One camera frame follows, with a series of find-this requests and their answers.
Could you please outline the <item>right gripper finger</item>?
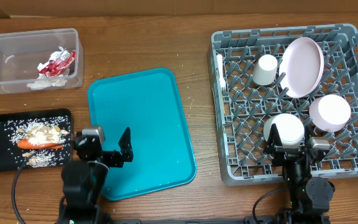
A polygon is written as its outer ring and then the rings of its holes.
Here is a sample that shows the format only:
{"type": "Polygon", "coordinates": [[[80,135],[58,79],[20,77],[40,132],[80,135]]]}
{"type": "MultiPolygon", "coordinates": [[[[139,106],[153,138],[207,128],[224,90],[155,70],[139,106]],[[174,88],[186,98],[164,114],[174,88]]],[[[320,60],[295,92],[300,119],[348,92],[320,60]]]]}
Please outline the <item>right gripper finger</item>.
{"type": "Polygon", "coordinates": [[[305,136],[304,136],[304,147],[310,147],[309,140],[314,136],[314,133],[309,125],[305,126],[305,136]]]}
{"type": "Polygon", "coordinates": [[[269,137],[267,140],[267,146],[264,149],[264,153],[277,153],[282,152],[283,146],[281,138],[277,129],[277,125],[273,123],[270,127],[269,137]]]}

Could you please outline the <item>white bowl with rice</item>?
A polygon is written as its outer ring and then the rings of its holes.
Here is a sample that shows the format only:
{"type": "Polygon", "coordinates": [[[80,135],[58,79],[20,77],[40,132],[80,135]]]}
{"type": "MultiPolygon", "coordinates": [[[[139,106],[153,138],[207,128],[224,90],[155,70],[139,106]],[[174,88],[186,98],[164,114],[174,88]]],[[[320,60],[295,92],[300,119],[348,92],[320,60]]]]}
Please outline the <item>white bowl with rice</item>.
{"type": "Polygon", "coordinates": [[[285,148],[297,148],[305,134],[305,128],[299,118],[292,114],[282,113],[269,118],[263,129],[264,138],[267,141],[270,129],[276,124],[280,140],[285,148]]]}

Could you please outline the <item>pink bowl with nuts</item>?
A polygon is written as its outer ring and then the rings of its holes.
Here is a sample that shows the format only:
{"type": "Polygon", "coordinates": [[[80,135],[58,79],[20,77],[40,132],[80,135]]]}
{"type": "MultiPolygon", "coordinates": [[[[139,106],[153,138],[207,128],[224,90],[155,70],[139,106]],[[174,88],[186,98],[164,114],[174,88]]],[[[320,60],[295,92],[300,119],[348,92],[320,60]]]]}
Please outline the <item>pink bowl with nuts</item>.
{"type": "Polygon", "coordinates": [[[338,95],[326,95],[312,102],[309,116],[320,130],[336,132],[342,129],[350,119],[351,107],[344,98],[338,95]]]}

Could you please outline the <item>pile of rice and nuts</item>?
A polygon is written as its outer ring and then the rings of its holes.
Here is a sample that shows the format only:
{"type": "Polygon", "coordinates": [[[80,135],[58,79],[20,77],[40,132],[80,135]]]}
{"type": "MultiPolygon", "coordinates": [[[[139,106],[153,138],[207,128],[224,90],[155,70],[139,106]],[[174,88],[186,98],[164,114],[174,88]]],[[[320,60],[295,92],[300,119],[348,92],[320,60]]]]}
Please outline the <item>pile of rice and nuts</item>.
{"type": "Polygon", "coordinates": [[[49,118],[8,120],[2,123],[2,133],[7,138],[3,151],[13,160],[14,167],[28,158],[26,167],[61,166],[70,158],[71,121],[68,115],[49,118]],[[20,149],[17,142],[28,139],[33,144],[58,143],[60,149],[20,149]]]}

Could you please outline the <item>orange carrot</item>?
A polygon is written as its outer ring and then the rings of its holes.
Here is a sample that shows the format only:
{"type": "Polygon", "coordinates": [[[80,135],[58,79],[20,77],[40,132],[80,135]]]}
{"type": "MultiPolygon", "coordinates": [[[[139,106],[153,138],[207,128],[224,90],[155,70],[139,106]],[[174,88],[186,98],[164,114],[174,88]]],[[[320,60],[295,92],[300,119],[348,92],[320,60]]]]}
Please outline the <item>orange carrot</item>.
{"type": "Polygon", "coordinates": [[[17,142],[17,147],[20,149],[60,149],[63,147],[63,144],[53,142],[33,144],[28,139],[22,139],[17,142]]]}

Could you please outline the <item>white paper cup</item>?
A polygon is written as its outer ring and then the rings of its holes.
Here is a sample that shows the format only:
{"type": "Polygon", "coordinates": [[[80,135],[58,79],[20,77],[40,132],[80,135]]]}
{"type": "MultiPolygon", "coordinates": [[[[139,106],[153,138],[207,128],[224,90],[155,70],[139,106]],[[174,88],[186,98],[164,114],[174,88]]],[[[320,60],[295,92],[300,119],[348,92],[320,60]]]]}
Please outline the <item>white paper cup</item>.
{"type": "Polygon", "coordinates": [[[271,84],[275,79],[277,67],[278,62],[273,55],[261,56],[254,68],[254,82],[260,86],[271,84]]]}

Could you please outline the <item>white napkin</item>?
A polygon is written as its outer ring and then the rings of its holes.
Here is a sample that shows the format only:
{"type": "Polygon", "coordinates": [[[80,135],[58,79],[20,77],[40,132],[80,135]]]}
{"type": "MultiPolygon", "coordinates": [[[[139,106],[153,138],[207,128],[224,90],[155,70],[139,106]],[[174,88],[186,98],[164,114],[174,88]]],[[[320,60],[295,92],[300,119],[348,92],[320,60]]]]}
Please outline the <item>white napkin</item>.
{"type": "MultiPolygon", "coordinates": [[[[64,49],[63,47],[59,47],[59,51],[56,51],[56,52],[60,52],[63,50],[67,50],[67,49],[64,49]]],[[[50,57],[52,59],[55,59],[54,54],[55,54],[55,52],[53,52],[50,55],[50,57]]],[[[39,65],[37,66],[38,71],[39,71],[40,64],[44,64],[44,63],[39,63],[39,65]]],[[[65,86],[65,84],[67,82],[67,80],[64,77],[68,76],[69,74],[70,74],[70,67],[63,74],[61,74],[57,77],[48,78],[45,75],[39,73],[38,79],[33,83],[28,83],[27,87],[30,88],[31,90],[43,90],[48,87],[62,87],[62,86],[65,86]]]]}

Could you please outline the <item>red snack wrapper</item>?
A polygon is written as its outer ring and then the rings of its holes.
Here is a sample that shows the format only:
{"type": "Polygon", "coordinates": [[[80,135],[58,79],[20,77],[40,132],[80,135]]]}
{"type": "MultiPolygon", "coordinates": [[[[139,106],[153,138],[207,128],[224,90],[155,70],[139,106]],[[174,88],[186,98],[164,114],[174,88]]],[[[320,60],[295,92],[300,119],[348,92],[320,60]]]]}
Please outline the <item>red snack wrapper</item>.
{"type": "Polygon", "coordinates": [[[39,73],[48,78],[63,74],[76,59],[76,53],[71,50],[55,52],[54,56],[55,59],[50,57],[47,63],[40,64],[39,67],[39,73]]]}

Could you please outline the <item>white plastic fork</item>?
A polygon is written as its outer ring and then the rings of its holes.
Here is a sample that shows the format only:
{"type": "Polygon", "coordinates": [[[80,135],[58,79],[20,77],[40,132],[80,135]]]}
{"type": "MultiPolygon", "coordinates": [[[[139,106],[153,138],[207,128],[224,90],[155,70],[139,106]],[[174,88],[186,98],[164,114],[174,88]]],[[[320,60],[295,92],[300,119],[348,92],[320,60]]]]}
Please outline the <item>white plastic fork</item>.
{"type": "Polygon", "coordinates": [[[227,90],[227,83],[224,78],[224,59],[221,54],[216,55],[216,60],[218,63],[218,74],[219,74],[219,84],[221,87],[221,91],[224,92],[227,90]]]}

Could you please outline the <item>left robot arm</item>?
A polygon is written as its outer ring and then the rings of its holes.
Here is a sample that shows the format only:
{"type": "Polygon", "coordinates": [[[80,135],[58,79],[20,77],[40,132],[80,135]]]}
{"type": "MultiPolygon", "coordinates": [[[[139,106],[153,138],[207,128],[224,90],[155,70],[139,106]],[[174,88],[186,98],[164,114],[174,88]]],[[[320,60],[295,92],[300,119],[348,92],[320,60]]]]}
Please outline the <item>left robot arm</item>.
{"type": "Polygon", "coordinates": [[[58,223],[113,223],[98,200],[110,168],[132,162],[131,130],[126,128],[118,141],[119,151],[104,151],[105,135],[101,126],[85,128],[71,144],[78,160],[63,166],[61,177],[64,197],[60,201],[58,223]]]}

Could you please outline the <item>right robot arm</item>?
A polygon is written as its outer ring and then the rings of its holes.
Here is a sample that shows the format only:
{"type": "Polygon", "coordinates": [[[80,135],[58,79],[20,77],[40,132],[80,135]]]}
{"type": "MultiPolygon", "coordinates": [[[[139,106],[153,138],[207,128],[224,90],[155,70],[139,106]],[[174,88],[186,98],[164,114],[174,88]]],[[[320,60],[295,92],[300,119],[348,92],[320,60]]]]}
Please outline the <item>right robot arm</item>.
{"type": "Polygon", "coordinates": [[[329,211],[335,186],[327,179],[313,177],[310,167],[328,155],[330,143],[326,138],[310,134],[309,127],[305,128],[305,141],[305,145],[298,148],[284,147],[277,125],[271,125],[264,153],[273,156],[273,166],[282,168],[291,205],[290,208],[280,209],[272,218],[272,223],[330,222],[324,214],[329,211]]]}

